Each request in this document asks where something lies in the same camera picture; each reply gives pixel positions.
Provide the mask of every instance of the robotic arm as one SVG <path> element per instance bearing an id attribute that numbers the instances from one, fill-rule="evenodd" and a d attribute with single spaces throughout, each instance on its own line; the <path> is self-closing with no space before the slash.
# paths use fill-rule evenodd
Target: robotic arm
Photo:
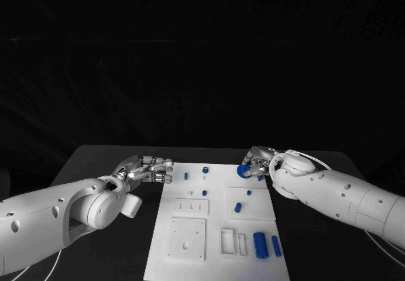
<path id="1" fill-rule="evenodd" d="M 0 276 L 42 261 L 81 236 L 134 218 L 141 199 L 130 192 L 141 182 L 172 183 L 173 161 L 125 159 L 110 176 L 62 184 L 0 201 Z"/>
<path id="2" fill-rule="evenodd" d="M 379 235 L 405 248 L 405 198 L 363 180 L 332 170 L 317 170 L 303 153 L 254 146 L 238 175 L 270 176 L 278 193 L 298 199 L 329 217 Z"/>

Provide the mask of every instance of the table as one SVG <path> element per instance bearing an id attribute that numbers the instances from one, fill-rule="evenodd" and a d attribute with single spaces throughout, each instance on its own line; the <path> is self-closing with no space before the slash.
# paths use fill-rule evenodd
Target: table
<path id="1" fill-rule="evenodd" d="M 81 146 L 52 185 L 111 174 L 117 164 L 138 154 L 176 162 L 235 164 L 246 149 L 161 148 L 147 146 Z M 362 178 L 342 152 L 303 151 L 330 168 Z M 272 197 L 280 239 L 290 279 L 295 280 L 405 280 L 405 269 L 386 257 L 365 232 L 333 220 L 300 201 L 284 198 L 265 179 Z M 143 280 L 163 185 L 143 183 L 131 192 L 143 199 L 134 219 L 118 215 L 111 225 L 62 250 L 50 280 Z M 43 281 L 58 254 L 32 266 L 19 281 Z M 12 281 L 19 272 L 0 277 Z"/>

